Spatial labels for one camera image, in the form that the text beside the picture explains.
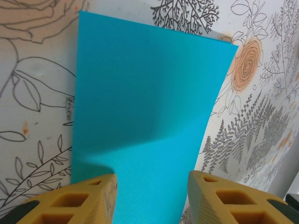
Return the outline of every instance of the blue foam sheet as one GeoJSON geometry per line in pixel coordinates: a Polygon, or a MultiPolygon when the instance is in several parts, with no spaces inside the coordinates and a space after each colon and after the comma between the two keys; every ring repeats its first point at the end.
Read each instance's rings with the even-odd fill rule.
{"type": "Polygon", "coordinates": [[[114,224],[176,224],[237,46],[80,12],[71,182],[116,173],[114,224]]]}

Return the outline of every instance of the wallpaper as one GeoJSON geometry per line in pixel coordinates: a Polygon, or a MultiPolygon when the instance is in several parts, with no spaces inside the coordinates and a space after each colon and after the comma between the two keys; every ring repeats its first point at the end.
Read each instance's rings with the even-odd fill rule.
{"type": "Polygon", "coordinates": [[[298,133],[298,0],[0,0],[0,217],[70,182],[79,10],[238,45],[195,169],[268,190],[298,133]]]}

